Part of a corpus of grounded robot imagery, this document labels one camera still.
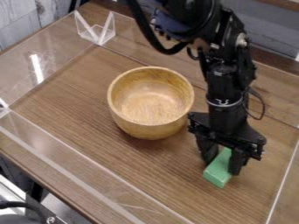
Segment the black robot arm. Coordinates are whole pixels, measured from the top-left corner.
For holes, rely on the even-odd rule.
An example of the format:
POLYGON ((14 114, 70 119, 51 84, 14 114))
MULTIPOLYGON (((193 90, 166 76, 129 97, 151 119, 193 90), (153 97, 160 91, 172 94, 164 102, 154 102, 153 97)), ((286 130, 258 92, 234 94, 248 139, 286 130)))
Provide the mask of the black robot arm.
POLYGON ((188 45, 189 56, 201 62, 208 82, 209 111, 192 112, 190 132, 210 164, 220 147, 232 148, 229 173, 238 175, 252 158, 260 160, 268 139, 249 125, 252 83, 258 67, 252 58, 245 24, 221 0, 149 0, 156 26, 188 45))

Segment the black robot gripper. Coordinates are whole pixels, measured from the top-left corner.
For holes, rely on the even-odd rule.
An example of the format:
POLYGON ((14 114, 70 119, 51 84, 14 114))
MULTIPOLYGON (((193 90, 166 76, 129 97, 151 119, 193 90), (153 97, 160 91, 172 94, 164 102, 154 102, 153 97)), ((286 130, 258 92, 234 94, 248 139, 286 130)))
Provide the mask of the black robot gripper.
POLYGON ((206 165, 218 156, 220 145, 233 149, 229 172, 238 176, 252 158, 262 159, 268 139, 249 124, 249 99, 228 105, 210 101, 209 108, 209 112, 189 113, 189 131, 196 135, 206 165))

